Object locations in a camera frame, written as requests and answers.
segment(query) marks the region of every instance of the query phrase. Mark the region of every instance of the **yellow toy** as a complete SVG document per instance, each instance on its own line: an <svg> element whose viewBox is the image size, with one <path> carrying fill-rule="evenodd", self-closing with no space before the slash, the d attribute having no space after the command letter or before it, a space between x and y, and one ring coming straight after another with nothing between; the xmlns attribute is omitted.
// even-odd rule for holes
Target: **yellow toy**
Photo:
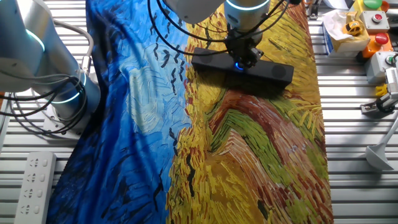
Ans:
<svg viewBox="0 0 398 224"><path fill-rule="evenodd" d="M362 33L361 24L358 21L353 21L343 26L343 33L357 36Z"/></svg>
<svg viewBox="0 0 398 224"><path fill-rule="evenodd" d="M384 84L383 86L376 86L376 96L384 96L387 93L387 84Z"/></svg>

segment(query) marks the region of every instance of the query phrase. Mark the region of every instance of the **metal grating table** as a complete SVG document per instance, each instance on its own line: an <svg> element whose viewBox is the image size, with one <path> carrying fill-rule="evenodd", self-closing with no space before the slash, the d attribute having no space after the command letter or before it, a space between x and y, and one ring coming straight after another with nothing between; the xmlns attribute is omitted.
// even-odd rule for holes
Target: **metal grating table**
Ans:
<svg viewBox="0 0 398 224"><path fill-rule="evenodd" d="M85 1L47 1L55 19L85 29ZM331 195L335 223L398 223L398 134L387 147L387 158L394 171L374 173L364 158L365 147L376 144L395 120L398 113L381 120L363 115L359 105L372 102L374 86L366 81L364 68L355 60L328 59L322 31L322 14L329 11L320 7L320 18L309 21L313 49L317 60L318 80L325 119L326 150L330 174ZM72 31L56 27L69 51L81 62L88 43ZM25 112L37 108L34 103L23 103ZM30 117L42 126L41 113ZM28 133L10 119L4 147L0 154L0 224L14 222L28 153L51 151L57 155L53 187L67 163L75 141L47 142Z"/></svg>

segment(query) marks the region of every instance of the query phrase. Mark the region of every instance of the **power strip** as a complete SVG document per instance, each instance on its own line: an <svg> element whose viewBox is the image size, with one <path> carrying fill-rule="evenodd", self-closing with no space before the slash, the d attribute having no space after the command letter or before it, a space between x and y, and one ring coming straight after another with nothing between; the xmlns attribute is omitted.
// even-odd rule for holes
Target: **power strip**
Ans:
<svg viewBox="0 0 398 224"><path fill-rule="evenodd" d="M29 153L14 224L45 224L56 159L52 152Z"/></svg>

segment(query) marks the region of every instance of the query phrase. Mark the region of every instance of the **white box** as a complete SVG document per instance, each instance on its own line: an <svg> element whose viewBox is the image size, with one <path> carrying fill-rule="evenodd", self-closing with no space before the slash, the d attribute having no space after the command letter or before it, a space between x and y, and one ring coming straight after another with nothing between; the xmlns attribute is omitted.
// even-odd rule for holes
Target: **white box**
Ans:
<svg viewBox="0 0 398 224"><path fill-rule="evenodd" d="M376 14L380 14L382 16L380 23L373 22L372 20L373 16ZM363 11L359 18L365 25L367 32L370 34L386 33L390 29L387 15L383 11Z"/></svg>

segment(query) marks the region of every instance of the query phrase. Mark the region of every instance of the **fabric cloth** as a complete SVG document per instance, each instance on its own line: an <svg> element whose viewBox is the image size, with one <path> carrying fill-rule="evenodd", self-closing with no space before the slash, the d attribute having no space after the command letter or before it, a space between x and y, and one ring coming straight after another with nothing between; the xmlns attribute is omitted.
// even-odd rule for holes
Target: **fabric cloth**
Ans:
<svg viewBox="0 0 398 224"><path fill-rule="evenodd" d="M151 5L173 46L224 49L179 32ZM295 67L292 84L276 94L264 81L194 71L190 57L159 40L146 0L87 0L101 103L47 223L333 222L304 10L289 9L259 44L263 60ZM196 35L225 36L222 7L201 23L207 29L169 15Z"/></svg>

